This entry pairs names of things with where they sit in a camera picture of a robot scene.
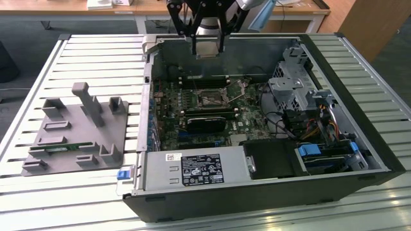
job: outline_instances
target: table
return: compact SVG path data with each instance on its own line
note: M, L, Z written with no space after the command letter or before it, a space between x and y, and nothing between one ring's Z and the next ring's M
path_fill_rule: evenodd
M0 144L0 224L7 230L287 230L402 229L411 225L411 111L345 38L310 35L390 148L409 170L338 202L144 223L116 193L118 170L22 177L28 146L44 117L44 98L79 103L71 85L87 81L100 102L122 96L130 105L124 166L135 164L144 77L143 35L72 35L58 41ZM314 71L325 89L327 83Z
M315 33L330 10L322 10L313 0L303 7L285 8L286 20L309 20L307 33ZM96 21L132 20L140 34L147 34L147 20L170 20L166 2L135 0L131 6L88 11L86 0L3 0L0 20L8 21ZM270 20L283 20L283 9L277 7Z

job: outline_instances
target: blue tab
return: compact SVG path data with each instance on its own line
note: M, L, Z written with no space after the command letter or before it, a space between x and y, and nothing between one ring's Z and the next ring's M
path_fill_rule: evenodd
M307 153L306 153L303 147L299 147L299 148L298 148L298 152L301 153L301 156L307 155Z
M299 150L301 156L322 154L319 145L317 144L303 144L298 150Z
M120 170L118 172L118 180L130 180L130 170Z
M357 152L359 150L358 144L355 142L351 142L350 146L351 146L354 152Z

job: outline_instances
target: floor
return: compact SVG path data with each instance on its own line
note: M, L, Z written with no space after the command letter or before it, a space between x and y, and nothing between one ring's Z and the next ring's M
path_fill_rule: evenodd
M147 22L148 33L167 33L168 23ZM8 83L0 83L0 89L31 88L43 64L52 51L60 34L136 34L132 21L107 22L52 22L52 29L44 30L40 22L0 22L0 41L3 42L18 66L20 76ZM373 66L385 77L394 90L411 105L411 18L387 44ZM0 141L14 121L28 90L0 90Z

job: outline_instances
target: power supply label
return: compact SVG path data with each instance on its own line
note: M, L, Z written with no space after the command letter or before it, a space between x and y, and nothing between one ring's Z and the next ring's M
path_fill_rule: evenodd
M221 154L182 156L185 186L225 183Z

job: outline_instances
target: motherboard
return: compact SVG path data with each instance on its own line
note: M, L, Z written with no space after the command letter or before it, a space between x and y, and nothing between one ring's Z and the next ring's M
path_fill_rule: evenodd
M261 83L245 77L198 77L154 85L163 151L238 146L273 137L261 111Z

